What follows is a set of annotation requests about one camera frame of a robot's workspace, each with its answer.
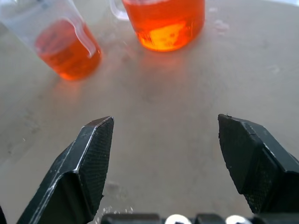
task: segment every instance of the glass beaker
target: glass beaker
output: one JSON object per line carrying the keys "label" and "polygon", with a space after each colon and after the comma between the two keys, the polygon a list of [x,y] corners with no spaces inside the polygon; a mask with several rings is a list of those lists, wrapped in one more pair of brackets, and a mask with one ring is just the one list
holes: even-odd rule
{"label": "glass beaker", "polygon": [[110,0],[112,13],[130,20],[140,43],[155,51],[179,49],[193,40],[205,21],[205,0],[122,0],[126,12]]}
{"label": "glass beaker", "polygon": [[100,48],[72,0],[0,0],[0,21],[56,73],[88,76]]}

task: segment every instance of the transparent container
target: transparent container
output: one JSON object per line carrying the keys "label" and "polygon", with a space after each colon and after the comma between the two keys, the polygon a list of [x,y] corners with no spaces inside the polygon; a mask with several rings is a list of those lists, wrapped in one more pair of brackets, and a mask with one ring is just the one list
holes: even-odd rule
{"label": "transparent container", "polygon": [[139,42],[155,51],[172,51],[192,41],[205,21],[205,0],[122,0],[126,12],[110,0],[112,13],[130,20]]}
{"label": "transparent container", "polygon": [[61,77],[88,76],[100,48],[72,0],[0,0],[0,21]]}

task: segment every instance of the plastic measuring cup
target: plastic measuring cup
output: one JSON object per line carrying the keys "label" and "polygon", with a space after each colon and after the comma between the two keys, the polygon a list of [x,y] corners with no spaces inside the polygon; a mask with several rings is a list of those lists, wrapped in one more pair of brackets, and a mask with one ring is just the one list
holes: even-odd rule
{"label": "plastic measuring cup", "polygon": [[193,40],[205,21],[205,0],[122,0],[126,9],[110,0],[112,13],[130,20],[139,42],[155,51],[179,49]]}
{"label": "plastic measuring cup", "polygon": [[100,48],[72,0],[0,0],[0,21],[61,77],[88,76]]}

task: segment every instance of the table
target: table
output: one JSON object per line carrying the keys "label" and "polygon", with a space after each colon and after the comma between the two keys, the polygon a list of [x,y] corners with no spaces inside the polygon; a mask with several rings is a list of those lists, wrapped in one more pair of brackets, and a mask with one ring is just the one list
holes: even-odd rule
{"label": "table", "polygon": [[131,208],[250,215],[221,155],[217,115],[264,125],[299,157],[299,9],[207,0],[200,37],[156,53],[113,18],[106,1],[76,4],[103,51],[101,66],[84,80],[60,79],[0,30],[0,204],[8,222],[17,221],[81,126],[107,115],[115,127],[98,217]]}

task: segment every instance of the orange liquid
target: orange liquid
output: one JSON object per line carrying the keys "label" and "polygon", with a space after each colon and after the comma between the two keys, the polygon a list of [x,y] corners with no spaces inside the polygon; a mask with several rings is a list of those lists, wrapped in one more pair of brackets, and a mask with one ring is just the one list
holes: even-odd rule
{"label": "orange liquid", "polygon": [[151,50],[176,50],[201,31],[204,0],[123,0],[140,43]]}
{"label": "orange liquid", "polygon": [[88,76],[100,63],[100,48],[86,24],[83,32],[94,44],[92,52],[80,42],[75,28],[66,20],[50,25],[36,39],[37,54],[62,78],[68,80]]}

